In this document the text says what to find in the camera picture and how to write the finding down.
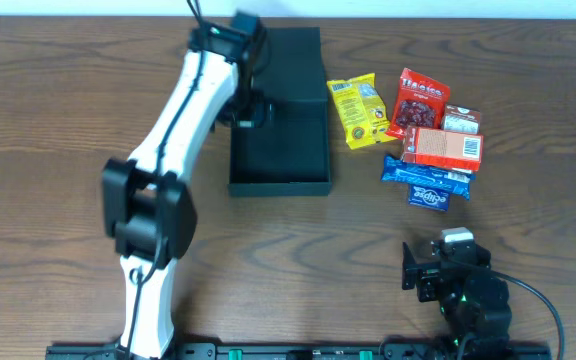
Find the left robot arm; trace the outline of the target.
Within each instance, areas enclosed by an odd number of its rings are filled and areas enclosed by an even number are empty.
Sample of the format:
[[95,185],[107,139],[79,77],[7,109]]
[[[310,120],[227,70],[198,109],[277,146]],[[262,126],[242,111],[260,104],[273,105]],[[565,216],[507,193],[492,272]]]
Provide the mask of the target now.
[[168,351],[176,266],[197,225],[194,165],[216,123],[249,129],[271,117],[271,104],[253,87],[266,36],[260,18],[242,12],[227,26],[199,21],[157,122],[127,160],[111,159],[102,171],[104,228],[126,282],[118,359],[161,359]]

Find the orange red cardboard box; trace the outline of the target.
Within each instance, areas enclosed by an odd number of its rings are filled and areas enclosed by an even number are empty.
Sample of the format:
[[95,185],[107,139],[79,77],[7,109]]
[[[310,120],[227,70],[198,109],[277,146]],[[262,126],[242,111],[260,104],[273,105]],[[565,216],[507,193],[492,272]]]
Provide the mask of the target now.
[[447,170],[478,172],[484,137],[441,129],[408,127],[403,140],[403,162]]

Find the brown white small carton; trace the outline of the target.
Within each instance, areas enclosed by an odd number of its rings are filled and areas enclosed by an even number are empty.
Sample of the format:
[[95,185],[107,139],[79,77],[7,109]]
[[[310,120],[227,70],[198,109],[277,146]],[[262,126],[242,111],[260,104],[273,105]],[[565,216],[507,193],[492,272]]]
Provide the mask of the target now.
[[466,134],[478,134],[482,114],[478,110],[447,104],[441,121],[441,129]]

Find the black gift box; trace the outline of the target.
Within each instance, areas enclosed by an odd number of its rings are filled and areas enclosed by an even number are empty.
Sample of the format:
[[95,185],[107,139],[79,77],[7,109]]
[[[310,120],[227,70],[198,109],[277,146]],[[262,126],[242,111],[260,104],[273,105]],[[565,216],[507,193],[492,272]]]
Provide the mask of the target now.
[[257,128],[231,131],[232,197],[327,196],[328,95],[318,27],[270,28],[254,88],[269,104]]

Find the red dried fruit bag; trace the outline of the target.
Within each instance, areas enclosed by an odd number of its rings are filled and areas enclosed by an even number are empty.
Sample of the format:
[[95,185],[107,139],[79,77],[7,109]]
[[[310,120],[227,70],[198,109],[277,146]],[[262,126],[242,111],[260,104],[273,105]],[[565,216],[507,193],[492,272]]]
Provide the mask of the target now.
[[450,95],[448,85],[404,68],[386,134],[402,139],[409,126],[439,129]]

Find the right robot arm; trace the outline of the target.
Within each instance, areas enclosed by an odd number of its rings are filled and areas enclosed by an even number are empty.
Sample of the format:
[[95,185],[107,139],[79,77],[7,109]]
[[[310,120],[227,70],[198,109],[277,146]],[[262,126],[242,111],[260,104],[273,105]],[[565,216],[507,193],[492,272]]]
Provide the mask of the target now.
[[509,342],[512,311],[505,281],[491,273],[491,254],[472,240],[432,244],[435,262],[418,263],[403,245],[402,288],[421,303],[436,302],[451,335],[439,351],[446,359],[500,358]]

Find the yellow snack bag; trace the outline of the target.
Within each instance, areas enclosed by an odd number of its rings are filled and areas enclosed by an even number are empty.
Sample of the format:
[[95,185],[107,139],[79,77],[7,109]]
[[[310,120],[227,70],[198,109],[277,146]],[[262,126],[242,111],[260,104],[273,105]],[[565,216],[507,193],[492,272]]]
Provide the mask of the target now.
[[327,87],[351,150],[394,140],[386,134],[390,122],[375,88],[374,73],[348,80],[329,80]]

